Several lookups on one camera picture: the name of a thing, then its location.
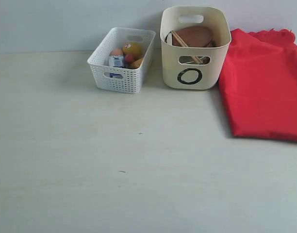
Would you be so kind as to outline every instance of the white plastic basket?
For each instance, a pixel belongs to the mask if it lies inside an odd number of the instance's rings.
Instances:
[[[180,17],[203,16],[201,23],[182,22]],[[201,25],[210,28],[214,34],[216,48],[176,47],[165,42],[171,30]],[[231,42],[231,33],[224,14],[212,7],[175,6],[167,8],[162,17],[160,38],[162,41],[162,61],[164,82],[179,89],[209,89],[218,80],[225,56]],[[181,64],[181,56],[208,56],[206,65]]]
[[[147,30],[112,28],[87,60],[97,87],[123,93],[138,93],[152,61],[155,35],[155,32]],[[109,67],[110,52],[116,48],[122,48],[128,41],[141,44],[145,55],[141,66],[138,69]],[[106,76],[107,73],[120,74],[122,78],[110,78]]]

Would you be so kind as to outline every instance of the toy fruit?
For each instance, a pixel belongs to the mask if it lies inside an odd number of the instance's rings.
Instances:
[[[131,63],[133,63],[135,61],[135,58],[134,58],[134,56],[132,55],[132,54],[127,54],[126,56],[125,56],[125,63],[127,63],[127,64],[131,64]]]
[[[143,58],[140,58],[139,60],[136,60],[135,62],[131,63],[130,69],[138,69],[143,62]]]
[[[135,59],[139,59],[142,55],[142,46],[136,42],[128,42],[123,46],[123,52],[125,56],[132,54]]]

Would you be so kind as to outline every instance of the wooden stick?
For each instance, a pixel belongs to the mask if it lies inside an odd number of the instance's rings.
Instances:
[[[171,33],[173,34],[173,36],[176,38],[176,40],[182,47],[188,47],[188,45],[184,42],[184,40],[175,31],[171,31]],[[191,56],[191,57],[194,60],[194,62],[196,62],[196,64],[200,65],[203,63],[198,57],[196,56]]]

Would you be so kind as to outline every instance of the yellow ball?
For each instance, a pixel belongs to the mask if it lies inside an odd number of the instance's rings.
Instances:
[[[137,60],[142,56],[142,46],[136,42],[128,42],[123,46],[124,55],[131,54]]]

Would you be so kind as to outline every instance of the basket handle hole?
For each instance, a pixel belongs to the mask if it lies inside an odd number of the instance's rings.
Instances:
[[[198,57],[195,57],[195,56],[181,56],[179,57],[179,63],[182,64],[182,65],[198,65],[196,62],[195,62],[195,58],[198,58],[199,62],[200,62],[200,65],[207,65],[210,63],[211,61],[211,58],[208,57],[208,56],[198,56]]]
[[[115,74],[115,73],[109,73],[109,72],[104,72],[103,74],[106,78],[114,78],[114,79],[122,79],[123,76],[121,74]]]
[[[127,39],[130,41],[135,41],[135,42],[142,42],[143,38],[141,36],[138,35],[128,35]]]
[[[182,15],[179,17],[180,23],[202,23],[202,15]]]

